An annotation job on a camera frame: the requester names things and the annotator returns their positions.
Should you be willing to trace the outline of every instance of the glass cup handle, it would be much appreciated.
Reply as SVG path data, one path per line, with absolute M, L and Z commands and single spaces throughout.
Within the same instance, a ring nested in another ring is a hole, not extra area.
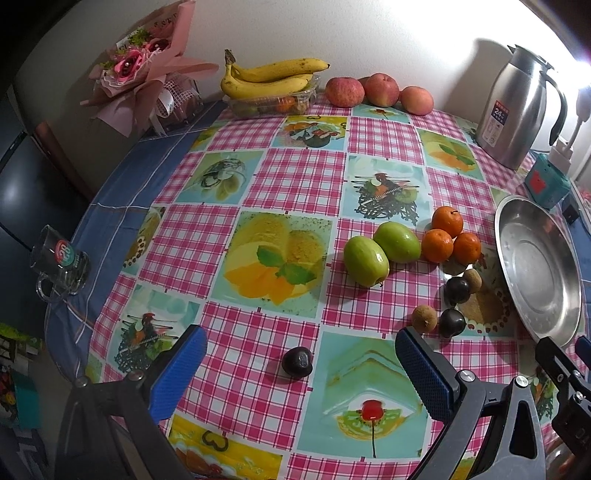
M 43 280 L 49 280 L 49 277 L 47 275 L 41 273 L 41 274 L 39 274 L 39 277 L 37 278 L 37 295 L 39 295 L 43 301 L 46 301 L 47 303 L 56 303 L 58 301 L 62 301 L 64 298 L 66 298 L 67 291 L 61 293 L 59 296 L 57 296 L 53 299 L 51 297 L 48 297 L 47 295 L 45 295 L 45 293 L 43 292 L 43 289 L 41 288 L 41 283 L 43 282 Z

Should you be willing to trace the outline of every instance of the blue gripper pad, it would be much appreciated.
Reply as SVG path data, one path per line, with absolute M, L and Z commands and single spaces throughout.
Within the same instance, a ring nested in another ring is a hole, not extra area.
M 428 348 L 431 351 L 426 343 L 423 342 L 423 344 L 423 348 Z M 396 334 L 394 346 L 398 360 L 431 418 L 444 423 L 450 421 L 453 417 L 453 390 L 437 372 L 425 350 L 419 347 L 406 328 Z
M 574 352 L 588 368 L 591 368 L 591 341 L 587 337 L 579 337 L 574 344 Z
M 167 353 L 172 353 L 172 358 L 168 360 L 150 388 L 148 411 L 156 423 L 172 416 L 189 382 L 205 357 L 207 353 L 205 330 L 197 325 L 190 325 L 172 350 L 162 352 L 159 356 Z

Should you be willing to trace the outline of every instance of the metal tray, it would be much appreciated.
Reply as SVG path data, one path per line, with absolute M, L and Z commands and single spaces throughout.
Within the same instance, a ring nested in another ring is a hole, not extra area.
M 495 215 L 496 247 L 509 292 L 537 342 L 568 344 L 579 327 L 579 265 L 553 218 L 535 203 L 505 198 Z

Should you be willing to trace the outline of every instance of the banana bunch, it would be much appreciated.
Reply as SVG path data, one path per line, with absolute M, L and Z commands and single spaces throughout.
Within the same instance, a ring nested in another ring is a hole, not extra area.
M 226 74 L 220 86 L 226 95 L 237 100 L 289 95 L 303 90 L 314 72 L 328 67 L 319 59 L 297 59 L 243 69 L 236 65 L 232 52 L 226 50 Z

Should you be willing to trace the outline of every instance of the glass mug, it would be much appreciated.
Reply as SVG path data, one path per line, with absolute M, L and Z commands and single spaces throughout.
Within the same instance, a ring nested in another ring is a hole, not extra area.
M 90 260 L 86 253 L 74 248 L 68 240 L 46 225 L 31 252 L 30 267 L 39 273 L 37 294 L 42 300 L 52 303 L 80 291 L 90 271 Z M 44 280 L 53 283 L 56 296 L 45 295 L 41 288 Z

